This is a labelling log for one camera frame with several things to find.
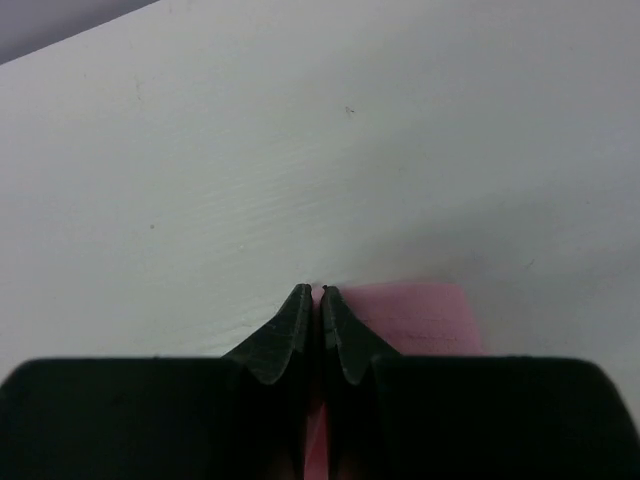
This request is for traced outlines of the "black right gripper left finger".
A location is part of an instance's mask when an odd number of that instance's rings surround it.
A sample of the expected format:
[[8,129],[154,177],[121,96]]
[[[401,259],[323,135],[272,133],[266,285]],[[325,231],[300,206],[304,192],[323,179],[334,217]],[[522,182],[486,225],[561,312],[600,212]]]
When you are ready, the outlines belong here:
[[220,357],[41,358],[1,386],[5,479],[300,479],[312,290]]

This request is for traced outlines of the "pink t-shirt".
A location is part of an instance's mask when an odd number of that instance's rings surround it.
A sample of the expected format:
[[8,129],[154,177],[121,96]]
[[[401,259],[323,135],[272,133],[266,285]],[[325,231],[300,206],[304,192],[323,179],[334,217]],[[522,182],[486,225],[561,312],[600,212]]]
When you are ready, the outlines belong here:
[[[481,337],[464,291],[453,284],[387,283],[342,287],[355,316],[407,355],[483,353]],[[327,412],[321,376],[311,383],[304,477],[327,479]]]

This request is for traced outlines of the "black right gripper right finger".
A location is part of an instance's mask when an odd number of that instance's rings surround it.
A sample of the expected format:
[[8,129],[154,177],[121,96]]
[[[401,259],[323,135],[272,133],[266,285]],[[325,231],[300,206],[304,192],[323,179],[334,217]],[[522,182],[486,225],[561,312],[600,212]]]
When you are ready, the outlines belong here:
[[321,300],[332,479],[635,479],[639,436],[597,365],[409,356]]

